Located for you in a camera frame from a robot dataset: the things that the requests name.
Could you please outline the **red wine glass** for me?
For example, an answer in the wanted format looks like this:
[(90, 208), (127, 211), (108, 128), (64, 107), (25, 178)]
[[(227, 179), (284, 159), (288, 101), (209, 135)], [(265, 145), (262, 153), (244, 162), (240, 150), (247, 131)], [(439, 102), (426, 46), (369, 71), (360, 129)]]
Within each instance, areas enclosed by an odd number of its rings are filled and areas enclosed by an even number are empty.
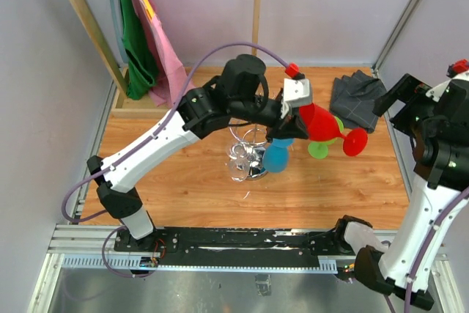
[(340, 131), (339, 124), (332, 113), (315, 103), (301, 106), (299, 112), (311, 141), (326, 142), (342, 139), (344, 154), (350, 157), (359, 155), (366, 147), (368, 135), (363, 128), (356, 128), (344, 134)]

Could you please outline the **blue wine glass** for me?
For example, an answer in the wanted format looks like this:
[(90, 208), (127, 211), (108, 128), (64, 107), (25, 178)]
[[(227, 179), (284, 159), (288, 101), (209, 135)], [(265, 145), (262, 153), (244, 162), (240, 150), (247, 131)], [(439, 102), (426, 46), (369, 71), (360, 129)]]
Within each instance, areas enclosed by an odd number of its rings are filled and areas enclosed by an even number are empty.
[(285, 170), (289, 162), (288, 148), (294, 139), (273, 139), (266, 148), (262, 158), (262, 165), (267, 172), (280, 173)]

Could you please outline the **green wine glass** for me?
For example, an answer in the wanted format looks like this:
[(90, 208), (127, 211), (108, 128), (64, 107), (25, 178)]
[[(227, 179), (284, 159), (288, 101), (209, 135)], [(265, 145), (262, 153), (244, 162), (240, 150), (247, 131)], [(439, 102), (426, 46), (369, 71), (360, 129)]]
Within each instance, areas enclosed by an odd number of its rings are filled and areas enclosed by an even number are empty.
[[(334, 116), (336, 119), (336, 124), (339, 127), (340, 132), (343, 132), (344, 130), (344, 124), (343, 122), (337, 117)], [(313, 128), (313, 124), (311, 123), (309, 126), (309, 130)], [(324, 159), (328, 156), (329, 153), (329, 146), (334, 144), (338, 138), (330, 139), (327, 141), (316, 141), (314, 139), (309, 138), (310, 142), (308, 145), (308, 152), (309, 155), (315, 159)]]

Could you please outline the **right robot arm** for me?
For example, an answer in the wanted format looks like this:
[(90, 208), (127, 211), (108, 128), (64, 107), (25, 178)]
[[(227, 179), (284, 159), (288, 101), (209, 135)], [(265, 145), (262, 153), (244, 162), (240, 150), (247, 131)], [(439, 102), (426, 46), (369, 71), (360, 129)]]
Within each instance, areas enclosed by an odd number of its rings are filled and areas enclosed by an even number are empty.
[(391, 118), (392, 126), (409, 136), (416, 162), (410, 203), (402, 225), (389, 246), (377, 238), (372, 225), (344, 216), (336, 223), (333, 248), (355, 254), (354, 275), (365, 287), (429, 311), (432, 263), (452, 221), (468, 205), (468, 72), (448, 74), (430, 87), (404, 75), (374, 103), (381, 116), (396, 101), (404, 106)]

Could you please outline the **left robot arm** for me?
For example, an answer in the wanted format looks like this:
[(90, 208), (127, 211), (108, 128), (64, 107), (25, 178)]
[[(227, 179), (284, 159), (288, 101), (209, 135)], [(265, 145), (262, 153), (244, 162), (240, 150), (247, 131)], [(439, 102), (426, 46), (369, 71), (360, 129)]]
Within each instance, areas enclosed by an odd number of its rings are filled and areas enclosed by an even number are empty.
[(157, 233), (136, 183), (175, 152), (227, 128), (232, 119), (266, 127), (268, 141), (308, 138), (299, 109), (312, 102), (310, 80), (290, 64), (283, 88), (271, 99), (265, 72), (260, 58), (241, 54), (229, 60), (221, 74), (188, 90), (157, 124), (124, 149), (87, 161), (101, 205), (127, 227), (139, 250), (152, 249)]

